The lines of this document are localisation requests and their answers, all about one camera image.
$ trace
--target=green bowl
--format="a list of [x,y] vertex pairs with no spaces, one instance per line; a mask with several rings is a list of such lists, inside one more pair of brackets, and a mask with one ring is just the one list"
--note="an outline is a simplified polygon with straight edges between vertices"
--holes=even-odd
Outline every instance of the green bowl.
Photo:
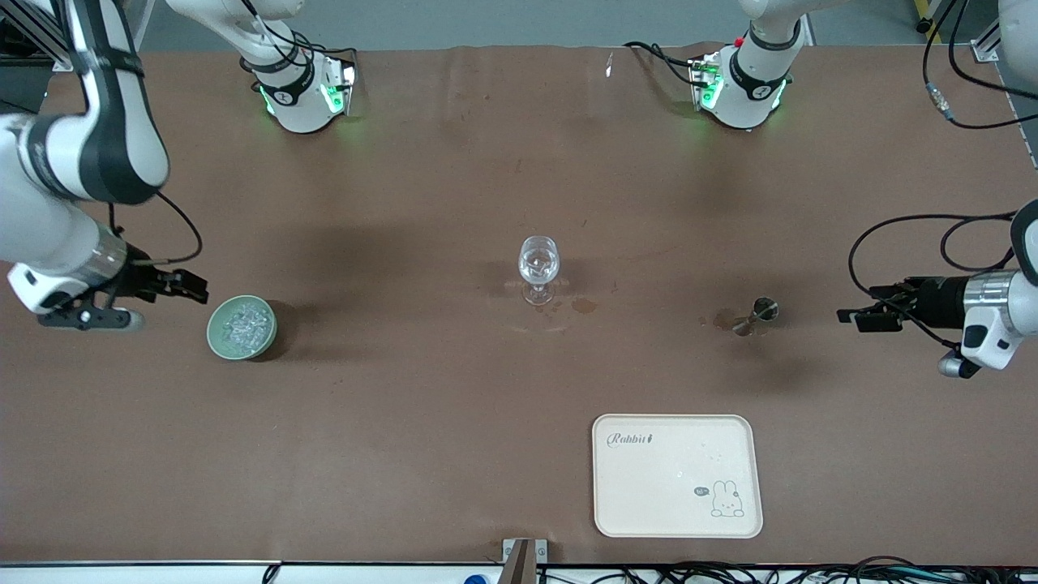
[[[270,333],[267,335],[267,339],[256,351],[251,353],[243,351],[240,347],[236,347],[223,338],[224,327],[227,326],[230,318],[235,315],[235,313],[244,309],[249,304],[258,305],[261,312],[266,313],[271,323]],[[274,309],[270,308],[267,301],[264,301],[258,297],[251,297],[248,295],[235,297],[234,299],[220,305],[219,308],[213,311],[213,316],[209,317],[209,327],[206,329],[206,340],[209,341],[209,349],[213,350],[213,353],[217,356],[229,361],[242,361],[258,357],[270,349],[270,346],[274,343],[274,337],[276,335],[277,317],[274,315]]]

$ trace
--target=rabbit cartoon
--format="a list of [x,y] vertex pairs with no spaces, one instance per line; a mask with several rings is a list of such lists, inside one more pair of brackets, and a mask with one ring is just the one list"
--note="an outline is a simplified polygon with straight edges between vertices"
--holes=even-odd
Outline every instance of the rabbit cartoon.
[[715,518],[741,518],[742,499],[739,492],[735,490],[735,481],[717,481],[714,483],[713,510],[710,515]]

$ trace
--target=white tray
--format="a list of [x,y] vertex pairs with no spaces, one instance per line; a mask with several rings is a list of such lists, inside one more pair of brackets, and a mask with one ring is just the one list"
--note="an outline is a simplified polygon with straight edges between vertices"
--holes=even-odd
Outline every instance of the white tray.
[[608,537],[749,538],[764,527],[739,416],[606,414],[592,451],[595,524]]

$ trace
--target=floor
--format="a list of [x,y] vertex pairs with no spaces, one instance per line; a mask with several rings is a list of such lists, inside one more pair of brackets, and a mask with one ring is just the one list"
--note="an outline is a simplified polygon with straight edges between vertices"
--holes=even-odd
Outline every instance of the floor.
[[[728,40],[742,33],[746,17],[734,0],[495,0],[473,9],[469,0],[310,0],[291,26],[329,47],[361,51],[443,49],[460,45],[614,46],[628,40],[663,46]],[[994,2],[974,3],[960,38],[972,38],[996,17]],[[811,17],[819,45],[909,45],[916,32],[912,0],[852,0]],[[947,25],[941,33],[947,40]],[[157,0],[142,51],[225,51],[227,45]],[[1018,83],[1001,67],[1010,85]],[[0,99],[29,109],[43,101],[50,73],[42,67],[0,67]],[[1038,104],[1014,100],[1020,115]],[[17,111],[0,102],[0,113]],[[1025,124],[1038,140],[1038,120]]]

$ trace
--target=metal jigger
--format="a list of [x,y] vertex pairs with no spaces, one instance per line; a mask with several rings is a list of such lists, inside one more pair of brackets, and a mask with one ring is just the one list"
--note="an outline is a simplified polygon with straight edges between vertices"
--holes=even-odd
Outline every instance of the metal jigger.
[[746,318],[739,319],[732,327],[732,333],[739,337],[747,337],[754,333],[754,324],[770,323],[775,318],[778,318],[778,303],[767,297],[761,297],[754,302],[754,312],[749,313]]

